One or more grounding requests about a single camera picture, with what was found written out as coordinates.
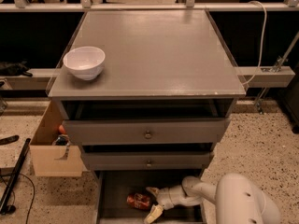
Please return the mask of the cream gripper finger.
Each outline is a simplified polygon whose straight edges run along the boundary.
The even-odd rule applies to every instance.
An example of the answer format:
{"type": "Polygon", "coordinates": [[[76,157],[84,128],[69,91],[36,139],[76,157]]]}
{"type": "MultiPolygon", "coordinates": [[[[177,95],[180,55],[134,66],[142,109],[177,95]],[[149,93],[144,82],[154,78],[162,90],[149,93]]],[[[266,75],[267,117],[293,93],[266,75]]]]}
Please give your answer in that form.
{"type": "Polygon", "coordinates": [[[159,205],[153,205],[148,213],[148,215],[144,219],[144,224],[152,224],[158,217],[161,216],[164,209],[159,205]]]}
{"type": "Polygon", "coordinates": [[[157,197],[159,192],[160,192],[160,190],[158,188],[155,188],[155,187],[146,187],[146,191],[151,193],[154,197],[157,197]]]}

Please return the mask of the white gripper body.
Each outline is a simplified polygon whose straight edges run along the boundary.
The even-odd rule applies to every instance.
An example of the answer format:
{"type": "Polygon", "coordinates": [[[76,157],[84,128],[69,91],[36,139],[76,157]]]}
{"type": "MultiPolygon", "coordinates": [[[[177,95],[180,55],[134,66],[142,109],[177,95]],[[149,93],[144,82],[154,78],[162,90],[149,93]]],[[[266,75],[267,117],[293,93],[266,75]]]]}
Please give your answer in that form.
{"type": "Polygon", "coordinates": [[[184,197],[185,193],[182,186],[174,186],[172,188],[159,189],[156,201],[164,210],[169,210],[182,204],[184,197]]]}

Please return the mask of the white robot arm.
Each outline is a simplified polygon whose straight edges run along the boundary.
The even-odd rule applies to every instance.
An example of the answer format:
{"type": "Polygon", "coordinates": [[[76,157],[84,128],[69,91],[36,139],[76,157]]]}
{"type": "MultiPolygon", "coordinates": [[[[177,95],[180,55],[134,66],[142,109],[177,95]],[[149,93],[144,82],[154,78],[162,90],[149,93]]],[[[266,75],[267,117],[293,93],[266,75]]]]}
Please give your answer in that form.
{"type": "Polygon", "coordinates": [[[278,206],[243,175],[224,175],[217,185],[186,176],[180,185],[158,189],[146,187],[156,199],[144,223],[151,224],[164,210],[175,206],[196,206],[203,199],[215,205],[217,224],[280,224],[278,206]]]}

